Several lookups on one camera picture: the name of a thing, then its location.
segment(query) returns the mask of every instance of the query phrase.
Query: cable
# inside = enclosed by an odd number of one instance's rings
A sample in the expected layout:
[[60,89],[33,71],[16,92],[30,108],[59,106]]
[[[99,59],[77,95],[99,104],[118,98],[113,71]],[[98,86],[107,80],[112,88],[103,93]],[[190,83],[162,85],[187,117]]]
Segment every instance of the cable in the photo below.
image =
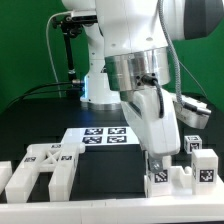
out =
[[42,92],[37,92],[37,93],[28,93],[28,94],[23,94],[22,96],[19,96],[17,98],[15,98],[14,100],[12,100],[8,106],[6,108],[9,108],[14,102],[20,100],[21,98],[25,98],[27,96],[31,96],[31,95],[37,95],[37,94],[45,94],[45,93],[57,93],[57,92],[66,92],[67,90],[52,90],[52,91],[42,91]]
[[198,85],[198,87],[201,89],[201,91],[203,92],[205,98],[208,99],[208,96],[207,96],[205,90],[203,89],[201,84],[197,81],[197,79],[194,77],[194,75],[192,75],[192,73],[185,67],[185,65],[180,60],[179,60],[179,63],[183,67],[183,69],[190,75],[190,77],[195,81],[195,83]]
[[165,20],[164,20],[164,15],[163,15],[163,0],[158,1],[158,11],[159,11],[159,18],[160,18],[160,23],[163,29],[163,33],[165,35],[166,41],[168,43],[168,47],[171,53],[171,57],[174,62],[174,69],[175,69],[175,76],[176,76],[176,97],[177,97],[177,102],[181,104],[184,107],[185,102],[182,100],[182,94],[181,94],[181,77],[180,77],[180,64],[179,64],[179,59],[177,56],[177,53],[175,51],[175,48],[173,46],[172,40],[167,32]]
[[146,85],[156,87],[157,94],[158,94],[158,97],[159,97],[159,103],[160,103],[159,118],[163,118],[164,117],[164,101],[163,101],[163,94],[162,94],[162,91],[161,91],[161,87],[158,83],[158,79],[155,78],[154,76],[144,75],[142,77],[141,81]]
[[68,12],[61,12],[61,13],[57,13],[57,14],[54,14],[50,17],[50,19],[48,20],[47,22],[47,27],[46,27],[46,41],[47,41],[47,49],[48,49],[48,54],[49,54],[49,58],[50,58],[50,62],[51,62],[51,67],[52,67],[52,70],[53,70],[53,74],[54,74],[54,78],[55,78],[55,81],[58,83],[58,76],[57,76],[57,73],[56,73],[56,70],[55,70],[55,66],[54,66],[54,61],[53,61],[53,57],[52,57],[52,53],[51,53],[51,46],[50,46],[50,41],[49,41],[49,28],[50,28],[50,23],[51,23],[51,20],[56,17],[56,16],[62,16],[62,15],[69,15],[71,14],[71,11],[68,11]]
[[28,91],[26,91],[23,95],[26,95],[26,94],[29,94],[29,93],[32,93],[38,89],[42,89],[42,88],[47,88],[47,87],[52,87],[52,86],[62,86],[62,85],[72,85],[72,82],[58,82],[58,83],[47,83],[47,84],[42,84],[42,85],[39,85],[39,86],[36,86],[36,87],[33,87],[31,89],[29,89]]
[[163,118],[164,117],[164,101],[163,101],[163,94],[162,94],[162,91],[161,91],[161,87],[158,83],[158,80],[154,79],[152,82],[156,87],[157,94],[158,94],[158,97],[159,97],[159,103],[160,103],[159,118]]

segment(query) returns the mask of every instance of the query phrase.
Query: green wall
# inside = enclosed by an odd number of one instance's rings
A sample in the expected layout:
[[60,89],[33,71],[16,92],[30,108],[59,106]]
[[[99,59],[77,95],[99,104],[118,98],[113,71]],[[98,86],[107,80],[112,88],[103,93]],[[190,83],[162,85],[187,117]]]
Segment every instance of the green wall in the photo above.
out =
[[[54,82],[48,58],[45,28],[48,18],[65,11],[60,0],[1,0],[0,3],[0,112],[31,87]],[[224,22],[208,38],[175,42],[180,60],[204,87],[208,98],[224,111]],[[60,81],[67,81],[64,42],[59,29],[50,32],[56,70]],[[77,72],[88,71],[88,49],[83,33],[73,40]],[[174,79],[168,85],[173,90]],[[183,72],[183,92],[201,93]],[[58,94],[47,95],[58,97]]]
[[[224,111],[224,20],[216,30],[203,39],[176,41],[174,43],[179,60],[190,70],[205,90],[210,102]],[[172,83],[167,87],[174,91],[174,72],[171,66]],[[202,91],[181,69],[182,92]]]
[[[60,0],[1,0],[0,112],[28,89],[55,82],[48,57],[45,29],[49,17],[66,11]],[[53,58],[60,81],[67,80],[64,41],[60,29],[50,30]],[[84,34],[72,41],[79,75],[88,71]],[[58,97],[58,94],[45,95]]]

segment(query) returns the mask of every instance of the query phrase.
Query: black cable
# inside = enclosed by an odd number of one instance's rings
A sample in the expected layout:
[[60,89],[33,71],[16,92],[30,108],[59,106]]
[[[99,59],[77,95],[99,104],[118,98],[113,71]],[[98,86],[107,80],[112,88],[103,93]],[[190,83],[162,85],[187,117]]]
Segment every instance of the black cable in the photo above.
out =
[[164,117],[164,101],[163,101],[163,94],[162,94],[162,91],[161,91],[161,87],[158,83],[158,80],[154,79],[152,82],[157,89],[157,94],[158,94],[158,97],[159,97],[159,103],[160,103],[159,118],[163,118]]
[[149,75],[144,75],[142,77],[142,82],[146,85],[150,85],[150,86],[155,86],[156,90],[157,90],[157,94],[159,97],[159,103],[160,103],[160,110],[159,110],[159,118],[163,118],[164,117],[164,101],[163,101],[163,94],[161,91],[161,87],[158,83],[158,79],[154,77],[155,74],[153,76],[149,76]]
[[31,95],[38,95],[38,94],[45,94],[45,93],[58,93],[58,92],[66,92],[66,90],[51,90],[51,91],[42,91],[42,92],[36,92],[36,93],[27,93],[27,94],[23,94],[17,98],[15,98],[14,100],[12,100],[6,108],[9,108],[14,102],[20,100],[20,99],[24,99],[27,96],[31,96]]
[[47,83],[47,84],[42,84],[36,87],[33,87],[31,89],[29,89],[28,91],[26,91],[23,95],[32,93],[38,89],[42,89],[42,88],[46,88],[46,87],[52,87],[52,86],[62,86],[62,85],[72,85],[72,82],[58,82],[58,83]]

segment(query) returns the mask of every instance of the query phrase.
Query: white sticker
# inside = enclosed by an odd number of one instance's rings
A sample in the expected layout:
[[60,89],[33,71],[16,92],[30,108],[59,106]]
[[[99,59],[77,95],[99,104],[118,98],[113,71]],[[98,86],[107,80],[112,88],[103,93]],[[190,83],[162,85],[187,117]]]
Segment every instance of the white sticker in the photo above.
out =
[[67,129],[62,143],[84,142],[88,146],[139,144],[130,127],[89,127]]

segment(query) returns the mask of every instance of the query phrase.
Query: white 3d printed block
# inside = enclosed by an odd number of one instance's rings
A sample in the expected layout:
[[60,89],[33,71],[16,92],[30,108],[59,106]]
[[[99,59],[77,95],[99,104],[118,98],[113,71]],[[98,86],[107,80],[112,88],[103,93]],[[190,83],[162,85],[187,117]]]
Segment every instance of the white 3d printed block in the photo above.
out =
[[184,136],[184,149],[187,154],[191,154],[193,150],[202,148],[202,140],[198,135]]
[[163,157],[163,171],[145,177],[146,197],[171,195],[171,157]]
[[0,194],[12,177],[11,162],[0,162]]
[[195,195],[212,194],[216,189],[218,157],[212,149],[193,150],[192,192]]
[[7,184],[8,203],[25,203],[40,172],[54,172],[49,184],[51,201],[68,201],[84,143],[30,145]]

